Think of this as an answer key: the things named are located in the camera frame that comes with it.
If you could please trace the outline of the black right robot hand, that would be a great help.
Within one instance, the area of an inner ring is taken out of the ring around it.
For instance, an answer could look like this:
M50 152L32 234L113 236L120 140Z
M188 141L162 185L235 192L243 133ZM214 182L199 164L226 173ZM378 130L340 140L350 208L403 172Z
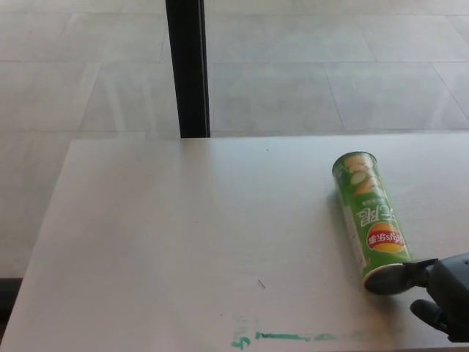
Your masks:
M468 341L468 254L404 264L404 283L432 298L415 300L410 311L450 342Z

